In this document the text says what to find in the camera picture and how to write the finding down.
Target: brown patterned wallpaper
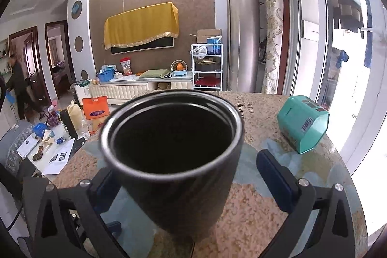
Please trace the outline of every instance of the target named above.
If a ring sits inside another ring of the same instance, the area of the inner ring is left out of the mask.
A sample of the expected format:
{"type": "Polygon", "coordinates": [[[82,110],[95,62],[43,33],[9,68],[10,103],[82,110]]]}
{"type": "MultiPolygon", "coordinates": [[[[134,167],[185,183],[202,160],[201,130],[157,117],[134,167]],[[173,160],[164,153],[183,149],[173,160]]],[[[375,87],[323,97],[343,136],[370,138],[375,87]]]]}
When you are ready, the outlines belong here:
{"type": "Polygon", "coordinates": [[[171,63],[177,59],[184,60],[191,68],[190,45],[195,43],[196,39],[190,34],[196,34],[198,29],[215,28],[215,4],[214,0],[89,0],[89,21],[91,46],[97,70],[104,64],[116,64],[121,71],[119,60],[126,56],[131,58],[134,73],[149,69],[169,69],[171,63]],[[180,35],[175,39],[174,48],[118,55],[111,55],[110,50],[105,50],[103,35],[107,18],[128,10],[163,2],[173,2],[179,11],[180,35]]]}

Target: barcode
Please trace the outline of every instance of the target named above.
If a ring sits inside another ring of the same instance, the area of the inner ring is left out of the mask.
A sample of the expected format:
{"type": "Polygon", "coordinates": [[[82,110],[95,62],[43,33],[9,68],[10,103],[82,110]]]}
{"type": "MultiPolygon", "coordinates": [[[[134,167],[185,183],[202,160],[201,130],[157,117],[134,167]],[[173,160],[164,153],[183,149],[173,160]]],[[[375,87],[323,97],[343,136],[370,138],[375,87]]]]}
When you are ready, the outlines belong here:
{"type": "Polygon", "coordinates": [[[312,120],[312,118],[309,117],[309,118],[305,121],[305,123],[302,125],[302,127],[301,127],[302,131],[303,131],[303,132],[306,132],[306,131],[308,130],[309,126],[310,126],[312,123],[313,123],[313,120],[312,120]]]}

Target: cup rim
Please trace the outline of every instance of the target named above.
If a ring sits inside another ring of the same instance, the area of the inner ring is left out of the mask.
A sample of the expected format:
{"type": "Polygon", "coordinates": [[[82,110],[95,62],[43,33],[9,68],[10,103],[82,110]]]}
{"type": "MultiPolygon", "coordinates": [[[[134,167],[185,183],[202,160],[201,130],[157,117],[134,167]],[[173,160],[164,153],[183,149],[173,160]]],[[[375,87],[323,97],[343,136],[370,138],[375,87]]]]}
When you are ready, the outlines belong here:
{"type": "Polygon", "coordinates": [[[177,180],[182,180],[182,179],[187,179],[191,177],[197,177],[200,176],[207,171],[211,170],[214,168],[215,165],[224,162],[229,155],[233,152],[235,147],[238,145],[239,141],[241,138],[243,139],[244,135],[243,133],[243,120],[237,109],[228,101],[224,100],[223,98],[220,98],[219,96],[213,96],[211,94],[207,94],[204,92],[198,92],[198,91],[193,91],[193,90],[169,90],[167,92],[156,92],[152,94],[146,94],[144,96],[139,96],[135,100],[131,101],[128,104],[123,105],[121,108],[116,110],[106,121],[104,127],[101,130],[101,135],[100,135],[100,146],[103,152],[103,156],[106,159],[106,161],[116,170],[120,171],[123,174],[137,177],[139,179],[145,179],[149,181],[177,181],[177,180]],[[115,155],[113,154],[113,150],[110,149],[109,146],[109,138],[110,138],[110,133],[113,124],[115,124],[121,115],[125,114],[129,109],[132,109],[136,106],[139,106],[147,101],[150,101],[153,97],[158,96],[158,97],[163,97],[163,96],[168,96],[169,94],[186,94],[186,95],[191,95],[191,96],[199,96],[199,97],[204,97],[207,98],[207,100],[215,102],[215,103],[220,103],[225,107],[226,110],[230,111],[232,114],[232,117],[236,121],[236,128],[235,128],[235,135],[227,147],[227,149],[217,156],[215,159],[210,161],[209,163],[202,165],[196,169],[184,171],[184,172],[179,172],[179,173],[173,173],[173,174],[156,174],[156,173],[146,173],[140,170],[136,170],[130,166],[125,165],[121,161],[119,161],[115,155]]]}

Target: orange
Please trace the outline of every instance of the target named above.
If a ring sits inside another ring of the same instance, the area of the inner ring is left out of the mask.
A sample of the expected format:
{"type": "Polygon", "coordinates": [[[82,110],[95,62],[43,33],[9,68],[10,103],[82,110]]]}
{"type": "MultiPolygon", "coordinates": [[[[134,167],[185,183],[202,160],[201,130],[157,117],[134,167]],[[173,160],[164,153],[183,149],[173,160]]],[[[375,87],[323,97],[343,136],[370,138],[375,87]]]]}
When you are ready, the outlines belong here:
{"type": "Polygon", "coordinates": [[[176,65],[176,70],[178,70],[178,71],[184,70],[184,65],[183,65],[182,63],[179,62],[179,63],[176,65]]]}

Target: yellow cloth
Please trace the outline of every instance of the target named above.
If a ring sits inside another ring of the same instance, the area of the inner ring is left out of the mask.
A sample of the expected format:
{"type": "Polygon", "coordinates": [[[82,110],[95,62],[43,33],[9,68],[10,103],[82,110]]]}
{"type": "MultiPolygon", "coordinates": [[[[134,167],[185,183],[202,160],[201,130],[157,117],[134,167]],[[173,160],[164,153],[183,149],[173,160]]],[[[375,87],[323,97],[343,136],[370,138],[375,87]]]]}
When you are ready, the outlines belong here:
{"type": "Polygon", "coordinates": [[[138,46],[162,37],[179,37],[179,15],[171,2],[126,11],[105,22],[105,49],[138,46]]]}

